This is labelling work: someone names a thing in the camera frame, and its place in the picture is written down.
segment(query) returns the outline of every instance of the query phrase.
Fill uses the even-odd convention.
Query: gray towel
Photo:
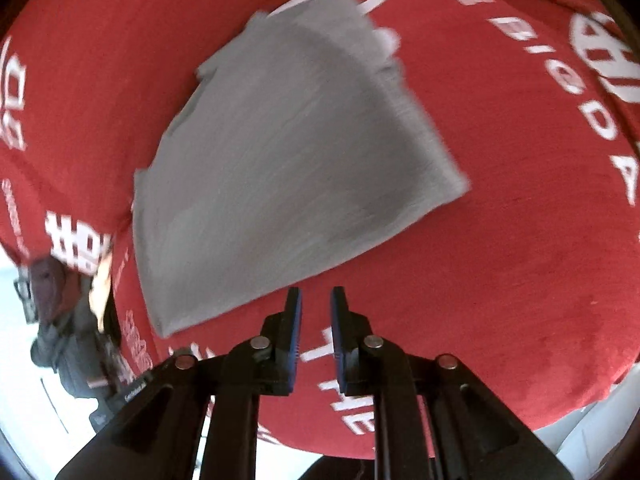
[[[338,266],[467,190],[356,0],[257,14],[136,176],[161,336]]]

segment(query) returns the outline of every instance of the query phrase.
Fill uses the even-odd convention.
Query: gray cloth
[[[373,30],[355,0],[313,0],[257,14],[200,67],[136,175],[159,335],[338,266],[467,190]]]

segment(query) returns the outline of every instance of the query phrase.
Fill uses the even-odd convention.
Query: metal rivet
[[[382,339],[379,335],[372,334],[364,338],[364,346],[366,346],[367,348],[373,348],[373,349],[382,348],[382,345],[384,344],[384,342],[385,340]]]
[[[271,341],[269,341],[269,338],[263,335],[257,335],[251,339],[251,348],[254,350],[264,350],[265,348],[269,348],[270,345]]]
[[[438,357],[438,364],[445,370],[455,370],[458,368],[458,360],[453,355],[444,354]]]
[[[197,359],[192,355],[180,355],[175,358],[175,367],[178,370],[188,370],[196,364]]]

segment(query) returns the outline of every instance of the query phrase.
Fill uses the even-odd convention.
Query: red pillow
[[[93,274],[196,67],[287,0],[30,0],[0,44],[0,242]]]
[[[131,230],[119,236],[113,247],[111,286],[116,300],[116,313],[122,329],[122,356],[133,373],[138,376],[161,363],[154,334],[146,315],[142,297],[136,257],[133,252]]]
[[[408,85],[472,190],[388,243],[298,284],[304,316],[296,390],[289,399],[263,400],[263,436],[324,454],[372,456],[370,400],[337,391],[328,330],[334,285],[345,286],[352,309],[406,351],[458,355],[532,428],[604,398],[640,349],[638,163],[626,140],[640,112],[599,78],[597,60],[607,49],[616,59],[620,43],[577,11],[602,6],[367,1],[385,36],[398,38]],[[578,52],[585,38],[597,50],[593,63]],[[622,66],[634,74],[633,64]],[[144,323],[130,232],[119,246],[129,261],[116,304]],[[114,269],[123,262],[115,259]],[[284,298],[279,291],[171,338],[147,337],[158,361],[182,346],[203,358],[221,354],[258,333]]]

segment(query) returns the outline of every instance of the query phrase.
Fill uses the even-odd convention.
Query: red fabric
[[[2,88],[9,74],[15,98],[0,102],[9,256],[25,264],[51,252],[93,274],[129,225],[134,170],[152,161],[198,64],[258,8],[286,1],[30,0],[0,44]]]
[[[636,183],[632,174],[625,183],[611,157],[635,161],[625,135],[638,104],[606,92],[574,52],[576,10],[604,12],[596,0],[386,0],[370,14],[400,36],[408,86],[472,190],[388,243],[299,284],[303,361],[293,396],[261,404],[270,438],[372,456],[371,407],[338,396],[330,349],[320,349],[334,285],[346,287],[351,307],[377,333],[407,351],[457,354],[532,428],[604,398],[634,362]],[[526,20],[537,37],[518,41],[488,21],[507,17]],[[536,45],[554,52],[525,50]],[[553,60],[579,79],[562,79],[567,69]],[[613,133],[598,134],[588,122],[580,107],[592,102],[618,118]],[[600,112],[594,117],[607,125]],[[130,234],[118,243],[132,251]],[[118,303],[142,300],[131,263]],[[152,331],[145,337],[160,359],[181,346],[220,354],[255,335],[284,298],[276,292],[167,340]],[[143,303],[136,312],[144,322]]]

